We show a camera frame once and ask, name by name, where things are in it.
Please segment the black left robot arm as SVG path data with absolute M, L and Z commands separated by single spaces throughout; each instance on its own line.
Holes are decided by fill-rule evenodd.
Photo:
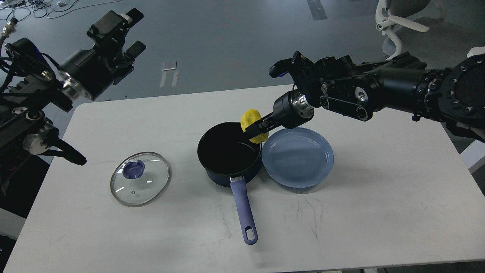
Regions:
M 5 44 L 7 55 L 1 57 L 1 71 L 6 73 L 1 84 L 2 196 L 32 155 L 86 164 L 85 156 L 61 140 L 44 108 L 54 104 L 69 112 L 79 97 L 95 100 L 128 76 L 147 47 L 140 41 L 126 51 L 123 47 L 128 31 L 143 18 L 136 8 L 122 14 L 107 12 L 87 31 L 94 41 L 92 48 L 76 51 L 62 64 L 27 38 Z

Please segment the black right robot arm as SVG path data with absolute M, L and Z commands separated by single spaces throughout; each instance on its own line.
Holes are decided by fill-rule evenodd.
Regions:
M 317 108 L 359 121 L 391 108 L 410 113 L 413 121 L 445 124 L 453 134 L 484 142 L 484 53 L 470 52 L 454 68 L 426 69 L 426 63 L 404 52 L 391 59 L 355 64 L 350 56 L 311 61 L 301 52 L 277 61 L 272 78 L 289 74 L 293 90 L 279 97 L 263 117 L 241 118 L 246 138 L 259 143 L 269 131 L 293 129 L 309 122 Z

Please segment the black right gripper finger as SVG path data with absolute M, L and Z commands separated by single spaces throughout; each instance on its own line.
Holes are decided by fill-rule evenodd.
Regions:
M 245 134 L 263 134 L 275 129 L 273 112 L 261 116 L 258 111 L 246 111 L 241 116 L 241 129 Z
M 262 133 L 269 133 L 269 131 L 279 126 L 280 124 L 276 121 L 256 121 L 248 126 L 248 139 L 254 138 Z

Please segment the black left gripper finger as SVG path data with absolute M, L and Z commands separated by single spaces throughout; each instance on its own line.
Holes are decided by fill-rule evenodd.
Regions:
M 144 14 L 136 8 L 121 14 L 111 10 L 90 26 L 87 36 L 102 56 L 122 57 L 128 31 L 143 18 Z
M 141 41 L 136 41 L 126 52 L 122 52 L 121 57 L 116 57 L 112 68 L 113 85 L 117 85 L 134 69 L 135 59 L 146 50 L 146 45 Z

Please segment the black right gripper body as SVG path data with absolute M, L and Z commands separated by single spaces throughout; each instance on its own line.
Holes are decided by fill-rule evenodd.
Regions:
M 272 121 L 277 126 L 294 129 L 309 122 L 314 117 L 314 107 L 299 90 L 286 92 L 273 105 Z

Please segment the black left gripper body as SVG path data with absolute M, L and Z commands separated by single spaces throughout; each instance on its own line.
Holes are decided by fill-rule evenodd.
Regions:
M 59 66 L 59 71 L 80 84 L 80 93 L 96 100 L 114 83 L 116 64 L 100 49 L 78 50 Z

